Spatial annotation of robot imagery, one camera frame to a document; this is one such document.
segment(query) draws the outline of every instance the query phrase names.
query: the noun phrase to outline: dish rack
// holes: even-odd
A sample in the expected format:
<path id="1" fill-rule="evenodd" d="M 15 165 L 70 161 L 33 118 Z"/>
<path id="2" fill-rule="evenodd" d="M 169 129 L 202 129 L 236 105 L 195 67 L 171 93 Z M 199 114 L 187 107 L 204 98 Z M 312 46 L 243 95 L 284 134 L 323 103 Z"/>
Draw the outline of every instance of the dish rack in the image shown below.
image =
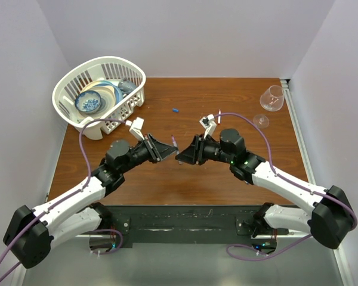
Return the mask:
<path id="1" fill-rule="evenodd" d="M 100 118 L 126 120 L 134 112 L 135 106 L 140 107 L 144 103 L 143 86 L 146 75 L 138 66 L 119 57 L 94 58 L 71 70 L 53 90 L 54 109 L 68 124 L 81 131 L 86 123 L 93 120 L 90 115 L 83 120 L 76 119 L 79 111 L 74 102 L 81 90 L 95 80 L 119 80 L 124 77 L 134 82 L 137 88 Z M 118 122 L 96 122 L 85 128 L 84 135 L 89 139 L 99 140 L 102 139 L 102 132 L 109 134 L 119 125 Z"/>

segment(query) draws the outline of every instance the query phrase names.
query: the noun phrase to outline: clear glass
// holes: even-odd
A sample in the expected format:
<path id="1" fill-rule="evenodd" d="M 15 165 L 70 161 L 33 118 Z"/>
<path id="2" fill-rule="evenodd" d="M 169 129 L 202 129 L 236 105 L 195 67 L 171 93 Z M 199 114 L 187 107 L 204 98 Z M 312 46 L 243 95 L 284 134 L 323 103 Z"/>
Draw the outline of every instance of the clear glass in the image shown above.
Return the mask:
<path id="1" fill-rule="evenodd" d="M 272 85 L 260 97 L 261 106 L 268 111 L 278 111 L 284 105 L 283 88 L 278 85 Z"/>
<path id="2" fill-rule="evenodd" d="M 258 114 L 253 117 L 253 123 L 260 129 L 266 128 L 269 125 L 269 119 L 263 114 Z"/>

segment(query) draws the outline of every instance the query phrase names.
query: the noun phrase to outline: marker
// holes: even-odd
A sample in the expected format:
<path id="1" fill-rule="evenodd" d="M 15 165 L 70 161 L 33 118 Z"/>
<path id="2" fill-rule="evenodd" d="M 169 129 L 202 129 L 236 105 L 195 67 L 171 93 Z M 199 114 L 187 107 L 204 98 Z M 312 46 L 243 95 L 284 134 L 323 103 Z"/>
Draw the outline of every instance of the marker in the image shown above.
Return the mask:
<path id="1" fill-rule="evenodd" d="M 174 144 L 174 147 L 178 148 L 178 144 L 177 142 L 175 141 L 175 137 L 173 135 L 171 135 L 171 139 L 172 139 L 172 143 Z"/>
<path id="2" fill-rule="evenodd" d="M 217 117 L 217 125 L 220 125 L 221 123 L 221 116 Z"/>

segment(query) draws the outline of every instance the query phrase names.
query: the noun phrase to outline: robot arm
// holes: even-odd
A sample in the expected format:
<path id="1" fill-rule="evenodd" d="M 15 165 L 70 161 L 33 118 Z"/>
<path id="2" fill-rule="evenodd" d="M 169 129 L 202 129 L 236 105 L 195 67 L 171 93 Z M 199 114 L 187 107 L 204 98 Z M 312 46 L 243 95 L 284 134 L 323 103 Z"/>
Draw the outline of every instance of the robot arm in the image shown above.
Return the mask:
<path id="1" fill-rule="evenodd" d="M 337 248 L 347 232 L 353 226 L 353 218 L 348 211 L 327 198 L 313 194 L 323 193 L 336 198 L 351 208 L 344 191 L 336 186 L 329 190 L 304 182 L 273 167 L 264 158 L 250 152 L 245 147 L 244 139 L 236 129 L 224 129 L 220 140 L 212 138 L 216 128 L 214 116 L 209 115 L 200 120 L 206 129 L 203 135 L 195 135 L 192 143 L 175 159 L 188 164 L 204 164 L 207 160 L 219 161 L 230 165 L 230 171 L 247 184 L 267 188 L 299 207 L 281 207 L 265 203 L 254 215 L 254 225 L 258 232 L 265 229 L 288 228 L 311 233 L 314 238 L 329 248 Z M 305 192 L 280 178 L 285 177 L 297 185 L 309 189 Z"/>
<path id="2" fill-rule="evenodd" d="M 114 141 L 98 168 L 74 188 L 61 196 L 36 206 L 18 208 L 4 236 L 5 245 L 34 218 L 45 212 L 13 245 L 11 251 L 25 268 L 32 268 L 43 261 L 50 250 L 64 241 L 87 231 L 107 228 L 111 214 L 100 203 L 94 203 L 111 194 L 123 182 L 124 173 L 150 161 L 158 163 L 177 151 L 176 147 L 156 140 L 151 134 L 142 135 L 143 119 L 127 122 L 130 132 L 138 139 L 134 147 L 120 139 Z M 82 188 L 89 179 L 89 184 Z"/>

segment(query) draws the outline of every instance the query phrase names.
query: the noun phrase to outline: wooden table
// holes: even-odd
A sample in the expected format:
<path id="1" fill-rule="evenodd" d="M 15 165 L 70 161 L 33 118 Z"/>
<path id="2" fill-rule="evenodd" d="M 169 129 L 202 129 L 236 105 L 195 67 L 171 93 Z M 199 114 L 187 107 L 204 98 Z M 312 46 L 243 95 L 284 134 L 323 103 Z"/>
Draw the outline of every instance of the wooden table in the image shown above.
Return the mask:
<path id="1" fill-rule="evenodd" d="M 300 150 L 288 108 L 277 112 L 264 110 L 259 103 L 261 94 L 279 79 L 234 78 L 172 78 L 147 79 L 146 101 L 134 111 L 144 119 L 143 133 L 171 144 L 171 134 L 179 150 L 186 148 L 195 134 L 204 133 L 199 120 L 202 116 L 222 112 L 236 112 L 253 119 L 265 114 L 270 120 L 263 129 L 272 148 L 273 163 L 278 168 L 306 180 Z M 218 140 L 224 128 L 235 128 L 244 137 L 250 151 L 267 158 L 266 146 L 260 134 L 243 120 L 225 116 L 214 132 Z M 120 126 L 100 141 L 84 139 L 92 169 L 104 157 L 110 144 L 124 138 L 131 145 L 137 143 L 126 126 Z M 86 165 L 78 146 L 78 132 L 67 127 L 60 158 L 57 163 L 49 200 L 77 185 L 87 175 Z M 174 156 L 159 164 L 144 163 L 125 174 L 126 182 L 102 199 L 103 204 L 262 204 L 267 201 L 288 204 L 284 198 L 236 179 L 227 164 L 207 161 L 202 166 L 179 165 Z"/>

